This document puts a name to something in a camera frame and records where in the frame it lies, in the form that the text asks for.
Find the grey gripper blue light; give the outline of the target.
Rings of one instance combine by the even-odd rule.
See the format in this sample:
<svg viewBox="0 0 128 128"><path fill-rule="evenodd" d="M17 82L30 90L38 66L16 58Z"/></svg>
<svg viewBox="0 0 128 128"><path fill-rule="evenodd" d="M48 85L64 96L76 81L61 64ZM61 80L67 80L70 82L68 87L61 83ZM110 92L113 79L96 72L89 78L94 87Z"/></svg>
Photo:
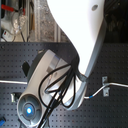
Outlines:
<svg viewBox="0 0 128 128"><path fill-rule="evenodd" d="M74 110L82 104L87 77L79 72L78 64L78 55L67 63L51 50L37 54L17 104L18 117L27 128L44 127L59 105Z"/></svg>

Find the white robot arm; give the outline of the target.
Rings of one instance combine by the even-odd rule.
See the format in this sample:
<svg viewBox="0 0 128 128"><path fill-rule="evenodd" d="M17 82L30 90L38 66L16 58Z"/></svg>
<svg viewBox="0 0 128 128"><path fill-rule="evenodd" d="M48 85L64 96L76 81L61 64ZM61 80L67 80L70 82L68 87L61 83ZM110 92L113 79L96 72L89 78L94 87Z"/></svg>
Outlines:
<svg viewBox="0 0 128 128"><path fill-rule="evenodd" d="M45 126L52 111L78 108L87 90L105 36L105 0L47 0L50 12L71 41L74 57L66 61L51 50L35 57L27 72L27 88L17 114L27 128Z"/></svg>

